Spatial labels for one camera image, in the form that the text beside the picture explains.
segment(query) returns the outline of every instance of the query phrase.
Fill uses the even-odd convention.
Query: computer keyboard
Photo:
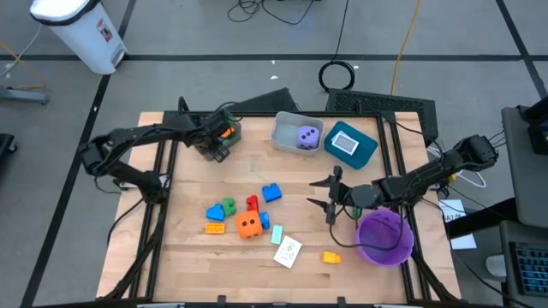
[[[548,297],[548,246],[510,242],[510,252],[520,293]]]

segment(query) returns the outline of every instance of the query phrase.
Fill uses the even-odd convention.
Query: trash bin lid
[[[80,19],[99,0],[34,0],[31,16],[48,26],[67,26]]]

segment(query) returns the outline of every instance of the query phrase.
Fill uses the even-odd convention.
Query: purple die
[[[302,150],[313,150],[318,148],[319,132],[315,127],[301,127],[299,128],[299,137],[297,140],[297,147]]]

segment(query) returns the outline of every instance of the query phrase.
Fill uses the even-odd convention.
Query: orange cube
[[[259,213],[256,210],[243,212],[236,216],[236,229],[240,237],[250,239],[263,233],[263,227],[260,225]]]

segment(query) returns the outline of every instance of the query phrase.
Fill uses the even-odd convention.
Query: white trash can
[[[99,0],[34,0],[30,12],[94,73],[114,73],[128,51]]]

